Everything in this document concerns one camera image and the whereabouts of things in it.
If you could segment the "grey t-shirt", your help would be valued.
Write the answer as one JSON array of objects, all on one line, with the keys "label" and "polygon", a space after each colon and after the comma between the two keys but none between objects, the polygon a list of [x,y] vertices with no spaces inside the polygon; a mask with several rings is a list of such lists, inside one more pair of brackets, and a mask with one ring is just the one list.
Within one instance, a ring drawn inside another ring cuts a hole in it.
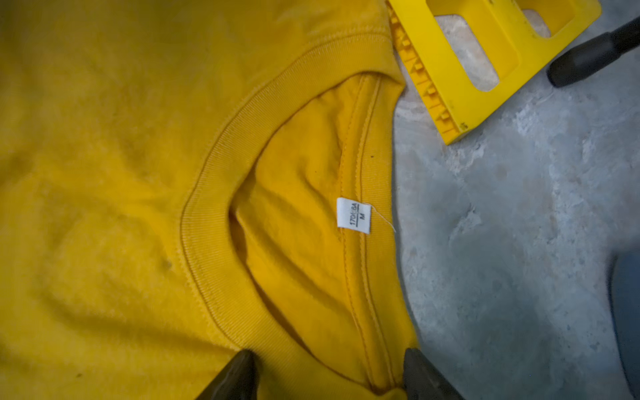
[{"label": "grey t-shirt", "polygon": [[629,391],[639,399],[639,249],[614,257],[608,281],[618,353]]}]

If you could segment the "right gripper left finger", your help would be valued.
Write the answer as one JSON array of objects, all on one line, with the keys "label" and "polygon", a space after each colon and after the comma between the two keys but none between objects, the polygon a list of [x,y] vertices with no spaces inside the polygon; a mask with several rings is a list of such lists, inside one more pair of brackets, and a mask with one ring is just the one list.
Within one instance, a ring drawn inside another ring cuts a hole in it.
[{"label": "right gripper left finger", "polygon": [[196,400],[256,400],[258,368],[250,350],[238,352]]}]

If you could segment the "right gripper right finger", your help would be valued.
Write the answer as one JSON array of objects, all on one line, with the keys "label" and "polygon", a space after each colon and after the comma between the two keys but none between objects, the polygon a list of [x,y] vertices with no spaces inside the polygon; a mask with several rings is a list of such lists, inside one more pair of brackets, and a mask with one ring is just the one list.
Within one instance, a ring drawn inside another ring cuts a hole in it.
[{"label": "right gripper right finger", "polygon": [[409,400],[464,400],[419,349],[405,351],[403,368],[403,383]]}]

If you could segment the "yellow t-shirt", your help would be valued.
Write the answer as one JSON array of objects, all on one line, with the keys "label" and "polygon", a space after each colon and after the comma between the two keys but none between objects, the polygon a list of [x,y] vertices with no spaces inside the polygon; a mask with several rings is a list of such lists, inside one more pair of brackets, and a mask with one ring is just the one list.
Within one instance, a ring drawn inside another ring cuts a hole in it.
[{"label": "yellow t-shirt", "polygon": [[382,1],[1,4],[1,396],[404,399]]}]

